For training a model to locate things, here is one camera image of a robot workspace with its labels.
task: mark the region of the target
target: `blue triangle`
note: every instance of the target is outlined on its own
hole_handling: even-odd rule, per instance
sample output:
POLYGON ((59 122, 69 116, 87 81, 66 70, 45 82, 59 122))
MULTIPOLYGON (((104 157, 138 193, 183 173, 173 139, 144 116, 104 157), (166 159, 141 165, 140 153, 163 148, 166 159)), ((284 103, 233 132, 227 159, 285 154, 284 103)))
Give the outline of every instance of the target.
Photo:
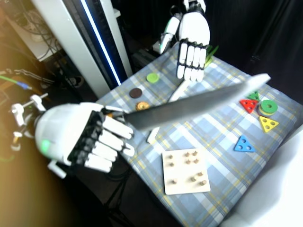
POLYGON ((254 147, 248 142, 245 136, 241 136, 233 149, 234 151, 255 152, 254 147))

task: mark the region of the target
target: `yellow triangle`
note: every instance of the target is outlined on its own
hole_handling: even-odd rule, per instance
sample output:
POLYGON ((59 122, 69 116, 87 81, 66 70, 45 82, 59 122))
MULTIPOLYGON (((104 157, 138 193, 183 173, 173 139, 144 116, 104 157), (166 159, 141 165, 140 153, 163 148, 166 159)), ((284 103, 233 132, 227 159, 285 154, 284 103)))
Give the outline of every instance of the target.
POLYGON ((274 120, 262 116, 259 117, 259 120, 261 122, 264 132, 269 132, 279 124, 279 122, 276 122, 274 120))

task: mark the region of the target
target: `triangle block with holes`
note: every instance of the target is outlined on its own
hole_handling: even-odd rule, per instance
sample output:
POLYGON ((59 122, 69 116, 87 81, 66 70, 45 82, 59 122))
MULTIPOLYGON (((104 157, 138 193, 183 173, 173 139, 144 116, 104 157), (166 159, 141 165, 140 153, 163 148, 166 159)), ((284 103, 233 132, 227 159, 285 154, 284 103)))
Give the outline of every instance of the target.
POLYGON ((259 120, 261 122, 264 132, 269 132, 279 124, 279 122, 276 122, 274 120, 262 116, 259 117, 259 120))
POLYGON ((240 101, 245 110, 251 114, 254 108, 257 106, 258 102, 255 100, 243 99, 240 101))
POLYGON ((245 136, 240 136, 234 151, 255 152, 254 147, 248 142, 245 136))
POLYGON ((259 94, 257 91, 251 93, 249 96, 247 96, 247 98, 251 99, 251 100, 256 100, 256 101, 260 101, 260 98, 259 98, 259 94))

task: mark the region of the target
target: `checkered fabric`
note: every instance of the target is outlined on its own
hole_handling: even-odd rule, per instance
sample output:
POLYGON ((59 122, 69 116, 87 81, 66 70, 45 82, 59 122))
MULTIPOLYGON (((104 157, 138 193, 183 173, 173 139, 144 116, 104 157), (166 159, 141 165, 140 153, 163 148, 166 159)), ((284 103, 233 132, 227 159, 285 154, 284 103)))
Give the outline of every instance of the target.
MULTIPOLYGON (((135 111, 140 101, 160 105, 168 101, 181 83, 176 77, 178 45, 168 53, 131 76, 98 102, 135 111), (160 80, 150 84, 146 76, 155 72, 160 80), (132 99, 129 91, 138 87, 143 95, 132 99)), ((214 58, 205 69, 201 83, 193 83, 183 97, 243 81, 249 75, 214 58)), ((280 124, 264 133, 256 110, 248 114, 240 103, 190 121, 168 124, 160 128, 153 144, 146 143, 148 132, 135 131, 130 143, 136 154, 126 158, 133 170, 150 187, 163 205, 184 226, 217 226, 244 194, 295 124, 302 122, 303 106, 268 85, 259 90, 260 99, 274 100, 279 108, 272 119, 280 124), (256 152, 233 151, 239 137, 245 135, 256 152), (206 149, 207 172, 211 191, 205 193, 165 195, 162 152, 176 149, 206 149)))

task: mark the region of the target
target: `green triangle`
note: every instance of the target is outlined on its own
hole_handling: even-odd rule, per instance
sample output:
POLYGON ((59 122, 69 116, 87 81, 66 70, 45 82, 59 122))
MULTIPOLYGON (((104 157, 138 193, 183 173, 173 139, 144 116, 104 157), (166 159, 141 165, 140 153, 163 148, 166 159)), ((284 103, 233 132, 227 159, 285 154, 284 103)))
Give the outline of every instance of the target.
POLYGON ((249 96, 247 96, 247 98, 251 99, 251 100, 256 100, 256 101, 260 101, 259 99, 259 94, 257 91, 251 93, 249 96))

